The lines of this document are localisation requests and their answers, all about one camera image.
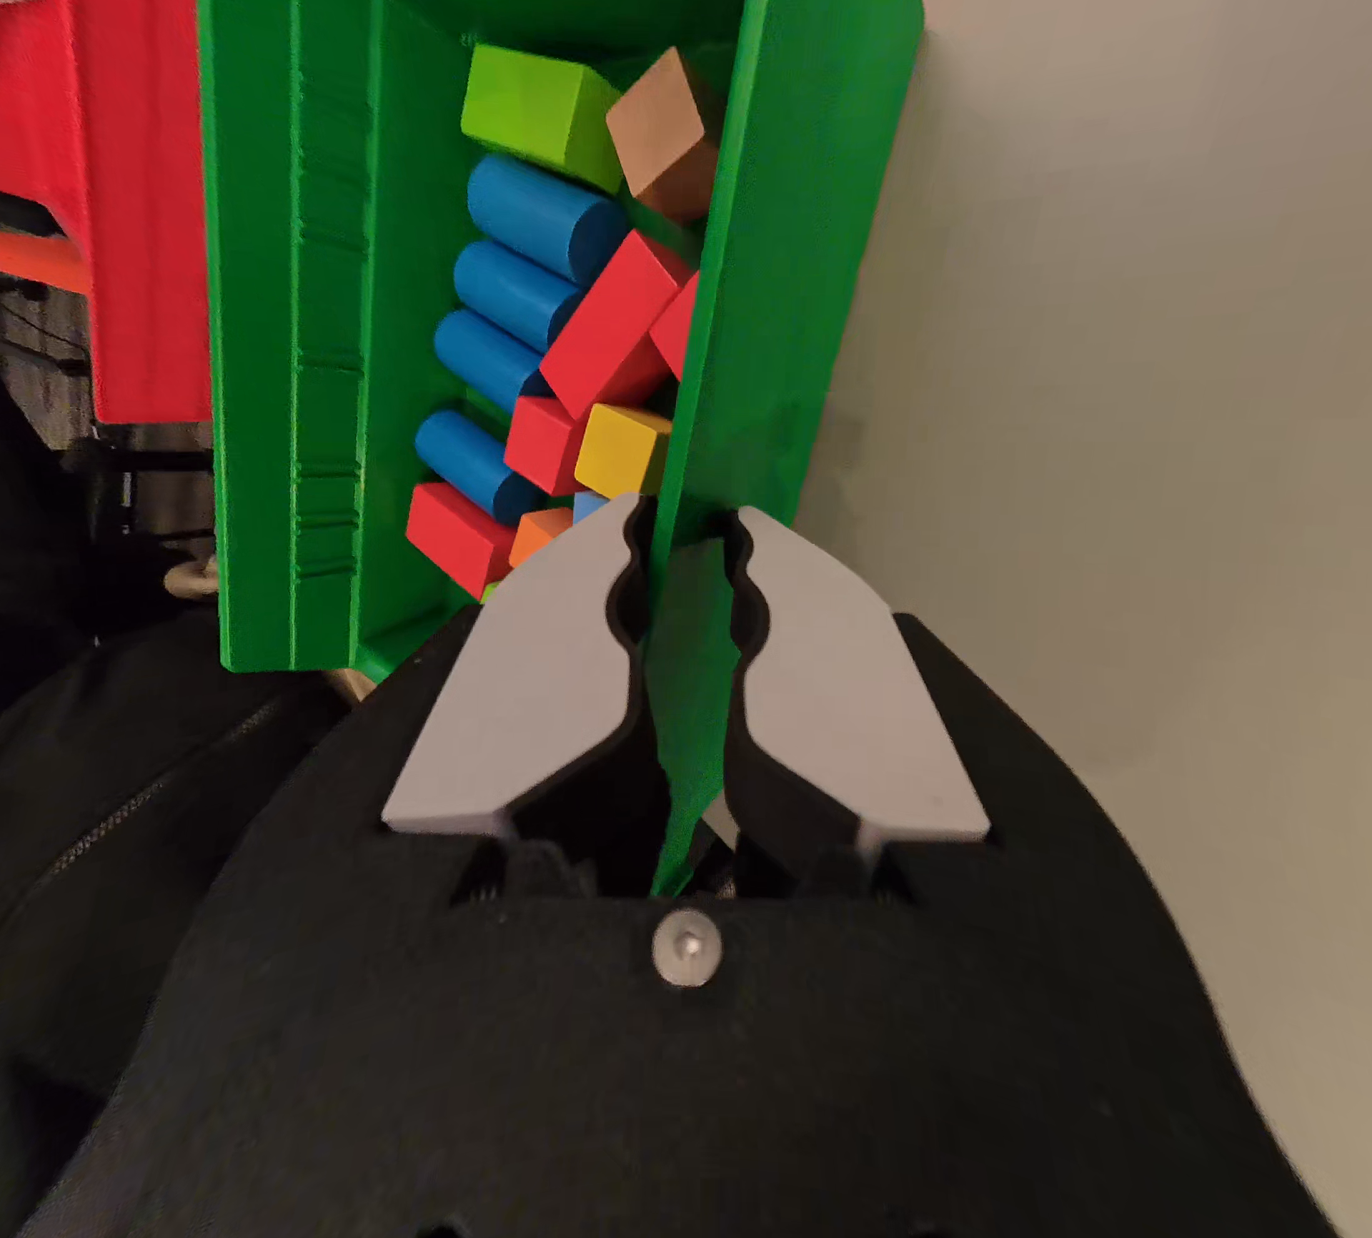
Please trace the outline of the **pile of coloured wooden blocks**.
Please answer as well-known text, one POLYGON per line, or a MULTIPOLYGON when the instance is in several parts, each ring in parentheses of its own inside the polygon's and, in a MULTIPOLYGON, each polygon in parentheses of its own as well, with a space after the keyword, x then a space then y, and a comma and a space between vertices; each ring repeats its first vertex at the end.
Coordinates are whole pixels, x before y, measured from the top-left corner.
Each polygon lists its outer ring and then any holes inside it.
POLYGON ((608 499, 654 496, 673 433, 726 95, 670 46, 624 89, 588 65, 473 46, 460 130, 474 239, 433 353, 458 403, 420 420, 405 536, 463 593, 608 499))

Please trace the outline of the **green plastic storage bin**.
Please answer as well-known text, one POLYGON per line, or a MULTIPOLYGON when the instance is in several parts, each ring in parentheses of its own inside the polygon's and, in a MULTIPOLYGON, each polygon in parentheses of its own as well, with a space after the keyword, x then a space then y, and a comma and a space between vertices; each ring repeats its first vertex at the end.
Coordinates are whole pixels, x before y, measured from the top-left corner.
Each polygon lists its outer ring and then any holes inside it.
POLYGON ((650 552, 680 889, 738 659, 693 545, 724 509, 794 519, 921 29, 921 0, 198 0, 220 662, 383 682, 471 602, 404 535, 420 422, 496 430, 433 349, 476 235, 471 56, 624 90, 676 46, 727 99, 650 552))

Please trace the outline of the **black metal stand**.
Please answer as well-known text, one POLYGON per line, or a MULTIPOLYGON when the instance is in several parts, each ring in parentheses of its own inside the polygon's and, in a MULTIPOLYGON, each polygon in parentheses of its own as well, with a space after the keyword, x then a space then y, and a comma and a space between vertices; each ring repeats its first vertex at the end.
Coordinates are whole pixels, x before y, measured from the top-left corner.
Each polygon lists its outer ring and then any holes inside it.
POLYGON ((90 542, 101 549, 123 549, 128 539, 167 546, 214 542, 214 512, 200 526, 150 531, 140 526, 140 482, 145 476, 214 481, 211 448, 140 448, 134 425, 91 423, 85 436, 57 453, 60 468, 80 491, 90 542))

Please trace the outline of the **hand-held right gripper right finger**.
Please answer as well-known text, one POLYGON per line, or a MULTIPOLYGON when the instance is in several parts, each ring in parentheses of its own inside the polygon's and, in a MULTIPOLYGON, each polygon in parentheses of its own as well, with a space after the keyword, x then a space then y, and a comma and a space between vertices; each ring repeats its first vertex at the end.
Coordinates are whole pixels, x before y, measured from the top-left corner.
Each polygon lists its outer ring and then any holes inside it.
POLYGON ((756 506, 728 518, 724 796, 776 866, 979 844, 990 819, 886 601, 756 506))

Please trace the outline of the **black zippered bag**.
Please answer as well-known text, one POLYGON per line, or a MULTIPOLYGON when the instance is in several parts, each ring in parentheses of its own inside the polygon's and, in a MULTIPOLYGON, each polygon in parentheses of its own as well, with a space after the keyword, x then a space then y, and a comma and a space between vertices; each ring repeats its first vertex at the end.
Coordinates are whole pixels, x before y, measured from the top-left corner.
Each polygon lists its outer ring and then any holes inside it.
POLYGON ((2 1069, 108 1097, 200 901, 345 712, 323 675, 224 669, 191 611, 2 715, 2 1069))

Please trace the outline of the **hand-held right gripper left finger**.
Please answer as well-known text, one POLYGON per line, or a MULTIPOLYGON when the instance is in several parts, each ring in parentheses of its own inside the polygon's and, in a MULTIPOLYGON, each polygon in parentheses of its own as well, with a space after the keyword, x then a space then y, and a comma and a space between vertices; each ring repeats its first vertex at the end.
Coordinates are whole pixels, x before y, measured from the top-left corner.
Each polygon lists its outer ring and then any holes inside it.
POLYGON ((660 796, 643 672, 656 499, 621 493, 471 622, 390 791, 397 834, 596 842, 660 796))

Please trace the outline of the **red plastic storage bin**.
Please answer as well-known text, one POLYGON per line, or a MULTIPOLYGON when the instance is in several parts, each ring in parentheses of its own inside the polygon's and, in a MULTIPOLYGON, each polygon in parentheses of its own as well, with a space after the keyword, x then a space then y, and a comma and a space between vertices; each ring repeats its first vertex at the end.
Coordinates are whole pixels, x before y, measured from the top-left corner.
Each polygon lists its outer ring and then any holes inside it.
POLYGON ((97 418, 208 420, 197 0, 4 3, 1 76, 1 189, 81 256, 97 418))

